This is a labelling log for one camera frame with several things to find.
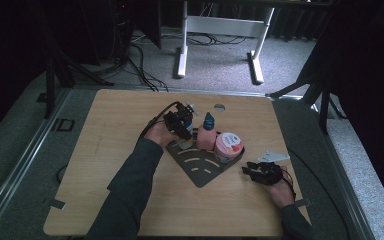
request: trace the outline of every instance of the dark sleeve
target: dark sleeve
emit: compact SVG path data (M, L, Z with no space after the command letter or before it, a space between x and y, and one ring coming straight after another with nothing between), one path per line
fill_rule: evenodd
M313 227L302 216L295 204L285 206L281 210L283 238L282 240L313 240Z
M112 179L110 193L85 239L136 239L162 148L140 139Z

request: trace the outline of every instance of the black tray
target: black tray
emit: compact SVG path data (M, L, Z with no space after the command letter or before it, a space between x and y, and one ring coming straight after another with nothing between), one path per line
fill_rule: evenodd
M245 148L234 160L222 163L216 159L213 151L196 148L196 128L193 133L193 145L190 148L182 150L176 142L170 143L166 148L195 186L201 188L241 160Z

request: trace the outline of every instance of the wooden table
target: wooden table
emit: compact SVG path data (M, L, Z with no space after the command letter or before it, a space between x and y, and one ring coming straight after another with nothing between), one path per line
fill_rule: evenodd
M154 175L149 203L142 216L141 236L277 236L279 210L264 187L242 173L247 161L265 151L287 154L272 103L263 97L191 93L100 90L74 149L44 225L49 235L85 235L108 195L107 185L130 155L146 123L174 101L192 102L200 113L211 112L220 132L232 131L244 142L242 159L203 188L197 188L171 155L165 153ZM224 112L214 109L223 104ZM290 160L297 199L301 191ZM308 219L305 207L300 209Z

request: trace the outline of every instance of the hand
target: hand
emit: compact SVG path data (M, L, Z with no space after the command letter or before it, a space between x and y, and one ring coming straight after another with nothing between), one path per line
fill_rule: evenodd
M160 117L156 121L156 123L145 134L144 138L154 141L162 148L165 148L170 142L180 139L177 134L168 131L163 117Z
M285 172L286 167L282 166L281 168L282 168L282 170L284 170L283 171L283 178L287 179L289 182L290 181L289 176ZM287 205L291 205L291 204L295 203L291 188L289 187L288 183L285 182L284 179L281 179L278 183L275 183L275 184L270 185L270 186L264 185L264 187L270 193L270 196L271 196L273 202L276 204L276 206L279 209L282 209L283 207L285 207Z

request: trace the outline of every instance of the round container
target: round container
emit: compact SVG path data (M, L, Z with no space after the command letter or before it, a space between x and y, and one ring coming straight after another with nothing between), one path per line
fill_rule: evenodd
M226 132L217 136L214 155L222 163L229 163L237 157L244 145L234 133Z
M193 125L192 125L192 121L190 122L186 122L184 124L185 128L191 133L191 135L193 136ZM190 147L192 147L192 144L193 144L193 137L191 137L189 140L186 140L186 139L180 139L177 141L177 145L179 145L179 147L182 149L182 150L186 150Z

